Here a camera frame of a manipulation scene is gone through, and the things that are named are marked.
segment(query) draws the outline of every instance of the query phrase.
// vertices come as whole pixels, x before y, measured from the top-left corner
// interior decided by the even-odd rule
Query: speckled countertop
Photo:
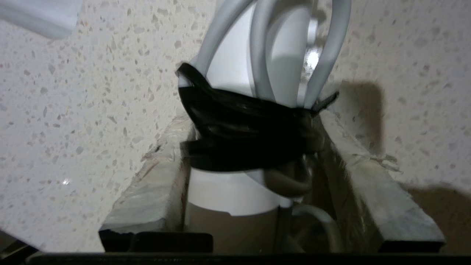
[[[46,251],[102,250],[102,220],[183,111],[173,72],[214,5],[85,0],[61,41],[0,22],[1,229]],[[445,250],[471,253],[469,13],[468,1],[354,0],[328,87],[356,137],[397,157],[391,174]]]

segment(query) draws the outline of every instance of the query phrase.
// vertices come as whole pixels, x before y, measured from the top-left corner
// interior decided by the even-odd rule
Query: terrazzo surface
[[[50,41],[0,22],[0,228],[45,251],[101,251],[114,201],[183,111],[176,64],[214,1],[85,0]],[[331,4],[320,1],[320,41]],[[354,0],[326,92],[345,125],[471,253],[471,3]]]

